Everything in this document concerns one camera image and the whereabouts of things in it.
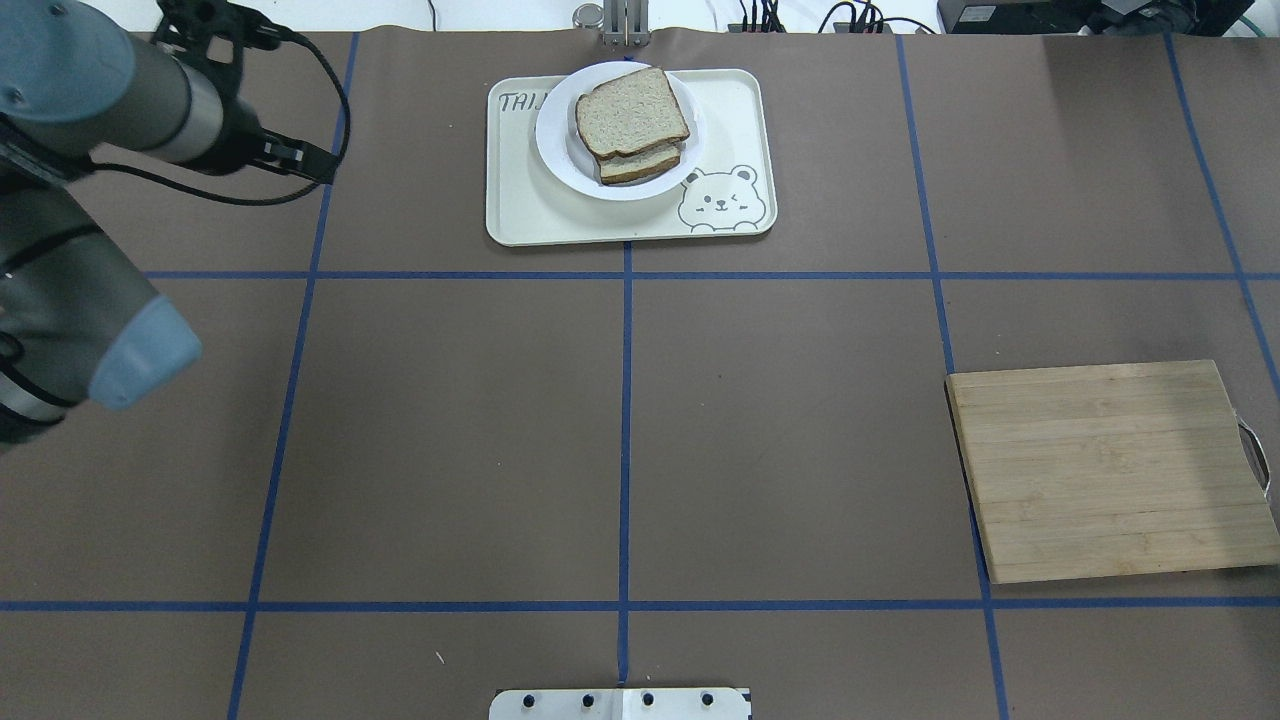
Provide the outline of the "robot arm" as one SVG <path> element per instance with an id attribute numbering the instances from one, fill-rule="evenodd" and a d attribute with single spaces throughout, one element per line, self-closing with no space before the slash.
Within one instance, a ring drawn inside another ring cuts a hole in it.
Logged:
<path id="1" fill-rule="evenodd" d="M 247 50 L 302 33 L 229 1 L 161 1 L 148 41 L 82 1 L 3 4 L 1 437 L 28 443 L 86 401 L 122 410 L 204 351 L 70 195 L 118 172 L 212 202 L 269 208 L 332 184 L 335 151 L 261 126 L 243 100 Z"/>

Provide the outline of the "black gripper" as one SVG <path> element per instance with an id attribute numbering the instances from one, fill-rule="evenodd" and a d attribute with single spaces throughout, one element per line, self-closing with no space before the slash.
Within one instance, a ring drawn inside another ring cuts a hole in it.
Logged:
<path id="1" fill-rule="evenodd" d="M 246 167 L 329 184 L 338 167 L 337 155 L 260 124 L 256 111 L 242 99 L 215 90 L 221 120 L 218 135 L 205 151 L 207 176 L 229 176 Z"/>

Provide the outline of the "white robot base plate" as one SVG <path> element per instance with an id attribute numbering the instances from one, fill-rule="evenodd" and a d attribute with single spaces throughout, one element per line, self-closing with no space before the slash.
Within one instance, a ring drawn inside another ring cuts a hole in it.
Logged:
<path id="1" fill-rule="evenodd" d="M 753 719 L 750 691 L 731 687 L 512 689 L 489 719 Z"/>

